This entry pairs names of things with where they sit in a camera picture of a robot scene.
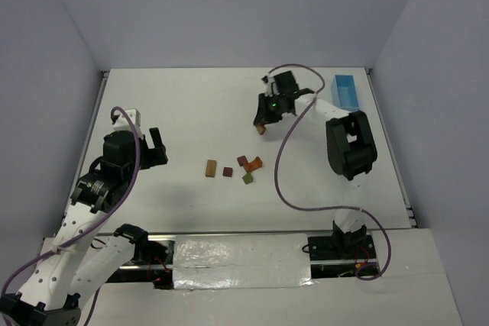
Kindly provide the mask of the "blue plastic box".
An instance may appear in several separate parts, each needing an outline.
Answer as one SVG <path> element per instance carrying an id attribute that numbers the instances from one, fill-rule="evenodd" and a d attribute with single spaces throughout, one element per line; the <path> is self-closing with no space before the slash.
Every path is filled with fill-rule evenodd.
<path id="1" fill-rule="evenodd" d="M 360 104 L 351 75 L 335 75 L 331 84 L 332 104 L 347 111 L 358 111 Z"/>

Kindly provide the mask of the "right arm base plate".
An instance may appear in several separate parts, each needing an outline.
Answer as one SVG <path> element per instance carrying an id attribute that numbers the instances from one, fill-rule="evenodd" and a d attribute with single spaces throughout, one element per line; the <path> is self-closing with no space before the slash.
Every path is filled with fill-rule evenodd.
<path id="1" fill-rule="evenodd" d="M 327 260 L 373 260 L 376 258 L 376 250 L 371 235 L 350 247 L 340 248 L 329 236 L 313 236 L 307 238 L 303 252 L 309 254 L 311 261 Z"/>

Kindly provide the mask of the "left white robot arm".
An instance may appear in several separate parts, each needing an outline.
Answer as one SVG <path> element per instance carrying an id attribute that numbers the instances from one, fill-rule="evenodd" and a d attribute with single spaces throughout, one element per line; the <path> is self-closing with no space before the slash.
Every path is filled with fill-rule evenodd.
<path id="1" fill-rule="evenodd" d="M 76 325 L 89 298 L 122 265 L 166 266 L 173 244 L 152 241 L 132 224 L 115 230 L 107 244 L 85 258 L 96 231 L 89 227 L 106 217 L 128 191 L 134 169 L 167 163 L 160 132 L 150 130 L 153 147 L 131 131 L 114 131 L 104 138 L 102 155 L 81 176 L 52 247 L 36 261 L 31 278 L 17 291 L 2 292 L 1 313 L 14 325 Z"/>

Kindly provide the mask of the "dark red cube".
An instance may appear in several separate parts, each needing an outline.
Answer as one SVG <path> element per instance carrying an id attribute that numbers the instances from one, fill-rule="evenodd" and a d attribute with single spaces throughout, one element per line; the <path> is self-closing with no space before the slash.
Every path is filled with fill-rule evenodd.
<path id="1" fill-rule="evenodd" d="M 237 158 L 237 161 L 238 161 L 238 165 L 239 166 L 243 166 L 243 165 L 245 165 L 248 162 L 248 160 L 247 160 L 247 158 L 245 156 L 238 157 Z"/>

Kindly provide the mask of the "maroon cube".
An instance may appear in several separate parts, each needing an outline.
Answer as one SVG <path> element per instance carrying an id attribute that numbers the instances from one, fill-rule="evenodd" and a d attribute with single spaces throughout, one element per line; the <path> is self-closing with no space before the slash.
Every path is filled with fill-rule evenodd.
<path id="1" fill-rule="evenodd" d="M 224 177 L 232 177 L 233 174 L 233 169 L 231 167 L 225 167 L 223 169 L 223 176 Z"/>

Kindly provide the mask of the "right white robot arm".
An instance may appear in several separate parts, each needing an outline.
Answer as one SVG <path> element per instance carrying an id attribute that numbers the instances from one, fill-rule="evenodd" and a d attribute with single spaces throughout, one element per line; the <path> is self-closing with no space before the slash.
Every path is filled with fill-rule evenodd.
<path id="1" fill-rule="evenodd" d="M 300 88 L 292 71 L 273 75 L 268 72 L 262 82 L 266 89 L 258 95 L 257 113 L 253 125 L 262 135 L 267 126 L 294 115 L 296 120 L 286 132 L 274 163 L 274 188 L 280 200 L 289 208 L 304 212 L 333 211 L 332 245 L 340 255 L 356 251 L 367 237 L 364 223 L 366 211 L 359 204 L 360 190 L 366 175 L 372 171 L 378 153 L 367 115 L 361 111 L 348 111 L 319 97 L 325 88 L 314 91 Z M 330 207 L 301 208 L 289 202 L 280 189 L 279 167 L 285 146 L 297 125 L 313 111 L 322 123 L 325 133 L 326 156 L 331 171 L 342 180 L 344 203 Z"/>

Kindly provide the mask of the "tan wood rectangular block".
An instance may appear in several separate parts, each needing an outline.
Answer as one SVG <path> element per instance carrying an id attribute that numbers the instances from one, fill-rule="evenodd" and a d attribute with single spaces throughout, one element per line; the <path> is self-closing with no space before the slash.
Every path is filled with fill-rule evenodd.
<path id="1" fill-rule="evenodd" d="M 215 172 L 216 172 L 216 167 L 217 167 L 217 161 L 216 160 L 207 160 L 205 177 L 214 178 Z"/>

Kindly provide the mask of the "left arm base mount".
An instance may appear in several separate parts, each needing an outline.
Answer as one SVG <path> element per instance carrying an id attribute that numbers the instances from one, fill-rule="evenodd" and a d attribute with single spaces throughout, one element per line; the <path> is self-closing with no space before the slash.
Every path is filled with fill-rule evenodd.
<path id="1" fill-rule="evenodd" d="M 150 283 L 155 289 L 173 289 L 173 240 L 149 241 L 136 262 L 136 282 Z"/>

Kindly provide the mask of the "light wood rectangular block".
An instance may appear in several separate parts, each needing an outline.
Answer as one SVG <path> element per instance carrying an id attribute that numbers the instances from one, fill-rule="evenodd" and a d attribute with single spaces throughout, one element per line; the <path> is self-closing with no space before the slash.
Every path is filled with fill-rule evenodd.
<path id="1" fill-rule="evenodd" d="M 264 125 L 257 125 L 256 126 L 256 129 L 257 129 L 257 132 L 259 133 L 259 135 L 263 135 L 266 131 L 266 127 Z"/>

